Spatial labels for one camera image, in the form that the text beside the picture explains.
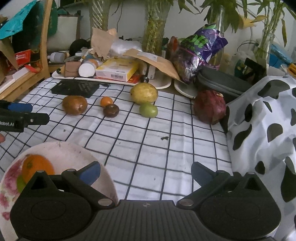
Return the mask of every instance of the brown wallet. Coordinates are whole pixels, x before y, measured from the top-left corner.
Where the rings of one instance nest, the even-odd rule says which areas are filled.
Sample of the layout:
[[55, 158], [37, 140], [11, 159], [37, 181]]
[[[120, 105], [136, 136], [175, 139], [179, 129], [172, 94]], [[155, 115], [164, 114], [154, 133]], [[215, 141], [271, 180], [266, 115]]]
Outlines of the brown wallet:
[[79, 77], [78, 69], [81, 62], [66, 62], [65, 77]]

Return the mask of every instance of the cow print fabric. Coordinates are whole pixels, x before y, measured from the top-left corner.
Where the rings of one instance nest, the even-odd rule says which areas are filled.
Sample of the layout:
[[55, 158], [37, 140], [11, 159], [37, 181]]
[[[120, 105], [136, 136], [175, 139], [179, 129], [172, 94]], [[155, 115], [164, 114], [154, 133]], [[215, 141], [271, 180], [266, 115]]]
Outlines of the cow print fabric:
[[296, 80], [268, 76], [227, 105], [221, 121], [233, 172], [255, 172], [278, 204], [274, 238], [295, 230]]

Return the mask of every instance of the checkered tablecloth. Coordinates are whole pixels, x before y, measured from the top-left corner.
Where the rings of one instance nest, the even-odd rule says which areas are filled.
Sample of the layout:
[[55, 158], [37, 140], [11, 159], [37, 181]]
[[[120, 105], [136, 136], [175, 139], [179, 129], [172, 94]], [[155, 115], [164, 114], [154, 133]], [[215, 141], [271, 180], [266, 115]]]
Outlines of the checkered tablecloth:
[[[1, 175], [24, 150], [55, 140], [78, 144], [104, 163], [119, 199], [176, 202], [200, 187], [190, 174], [194, 161], [232, 173], [220, 124], [210, 126], [197, 120], [189, 99], [159, 91], [155, 102], [159, 114], [147, 119], [130, 100], [131, 87], [100, 86], [87, 99], [87, 111], [73, 117], [62, 109], [65, 96], [50, 91], [59, 81], [43, 81], [21, 101], [32, 104], [33, 112], [48, 113], [50, 122], [29, 126], [23, 133], [2, 132], [6, 141], [0, 144]], [[104, 117], [102, 96], [115, 100], [120, 108], [117, 117]]]

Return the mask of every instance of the purple snack bag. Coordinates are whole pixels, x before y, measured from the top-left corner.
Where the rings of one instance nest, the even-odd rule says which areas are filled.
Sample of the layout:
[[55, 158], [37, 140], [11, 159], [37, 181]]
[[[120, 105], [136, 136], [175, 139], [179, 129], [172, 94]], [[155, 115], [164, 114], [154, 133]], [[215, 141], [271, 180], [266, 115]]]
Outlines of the purple snack bag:
[[228, 44], [219, 33], [216, 24], [205, 25], [180, 43], [171, 61], [184, 83], [190, 84], [199, 66], [206, 65], [211, 56]]

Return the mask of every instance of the floral bowl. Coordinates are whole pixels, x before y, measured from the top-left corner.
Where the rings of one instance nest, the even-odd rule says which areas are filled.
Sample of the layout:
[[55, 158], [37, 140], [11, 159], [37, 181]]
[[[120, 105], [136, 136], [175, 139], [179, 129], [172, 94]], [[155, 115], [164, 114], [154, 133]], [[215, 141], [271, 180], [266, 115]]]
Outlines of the floral bowl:
[[[52, 163], [55, 174], [61, 174], [69, 168], [79, 170], [93, 161], [97, 161], [88, 150], [81, 146], [59, 141], [45, 142], [20, 154], [4, 173], [0, 182], [0, 230], [5, 241], [18, 239], [10, 222], [10, 211], [20, 195], [17, 189], [17, 178], [21, 174], [22, 164], [28, 154], [39, 154], [46, 157]], [[100, 177], [92, 187], [111, 198], [116, 204], [118, 203], [114, 183], [103, 164], [101, 164]]]

